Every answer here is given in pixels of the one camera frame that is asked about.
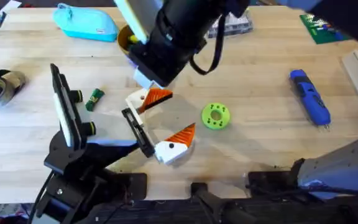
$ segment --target orange plastic piece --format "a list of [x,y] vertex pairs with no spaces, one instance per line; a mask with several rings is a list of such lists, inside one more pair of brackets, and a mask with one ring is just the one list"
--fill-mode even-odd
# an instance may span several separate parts
[[183,143],[190,147],[191,142],[194,138],[194,133],[196,132],[196,123],[193,123],[187,126],[185,129],[180,132],[174,134],[173,136],[167,138],[165,141]]
[[152,108],[153,106],[171,98],[173,95],[170,90],[161,90],[159,88],[152,88],[149,90],[146,99],[144,100],[142,106],[137,109],[139,114],[143,113],[147,109]]

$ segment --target wooden tabletop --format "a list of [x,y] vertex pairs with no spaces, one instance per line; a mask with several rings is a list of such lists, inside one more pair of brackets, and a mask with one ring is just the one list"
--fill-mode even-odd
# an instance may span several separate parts
[[[49,63],[59,66],[72,89],[90,97],[95,88],[106,96],[96,112],[120,116],[124,99],[139,89],[134,68],[116,43],[73,39],[52,21],[54,9],[16,9],[0,31],[0,69],[18,70],[28,85],[0,109],[0,203],[33,202],[50,170],[43,165],[58,131]],[[119,27],[115,8],[103,8]],[[299,15],[285,7],[252,7],[254,31],[226,37],[215,72],[203,77],[187,66],[170,88],[171,100],[145,114],[147,130],[163,140],[196,122],[192,153],[174,166],[146,159],[138,150],[117,162],[118,172],[145,172],[147,199],[189,197],[193,181],[209,183],[220,197],[245,197],[251,170],[289,169],[301,157],[317,157],[358,138],[358,95],[340,58],[354,41],[316,45]],[[196,57],[208,68],[214,41]],[[323,96],[332,116],[329,131],[311,125],[291,90],[288,74],[301,68]],[[230,125],[204,127],[200,114],[211,102],[225,104]]]

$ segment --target green circuit board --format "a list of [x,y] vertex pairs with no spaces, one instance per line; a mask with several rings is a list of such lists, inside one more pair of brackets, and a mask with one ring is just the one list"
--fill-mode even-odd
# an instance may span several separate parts
[[346,34],[343,34],[340,31],[337,31],[339,32],[339,36],[341,37],[338,38],[338,34],[335,34],[335,32],[324,30],[323,26],[324,25],[329,26],[329,24],[322,19],[314,18],[314,15],[311,14],[300,15],[300,18],[303,24],[308,29],[310,35],[312,36],[316,44],[325,44],[325,43],[352,39],[351,37],[349,37]]

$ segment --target green spool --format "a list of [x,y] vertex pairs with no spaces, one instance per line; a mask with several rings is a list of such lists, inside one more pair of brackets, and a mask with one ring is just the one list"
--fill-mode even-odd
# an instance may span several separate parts
[[224,129],[230,122],[230,112],[221,103],[210,103],[204,107],[201,119],[205,126],[210,129]]

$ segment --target green battery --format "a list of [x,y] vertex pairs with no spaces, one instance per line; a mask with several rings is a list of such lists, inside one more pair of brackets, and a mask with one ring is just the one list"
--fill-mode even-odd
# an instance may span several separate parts
[[88,102],[85,104],[85,107],[88,111],[93,111],[95,105],[98,103],[98,101],[100,100],[100,98],[102,98],[102,96],[104,96],[104,92],[101,91],[100,89],[95,89],[92,92],[92,96],[91,98],[88,100]]

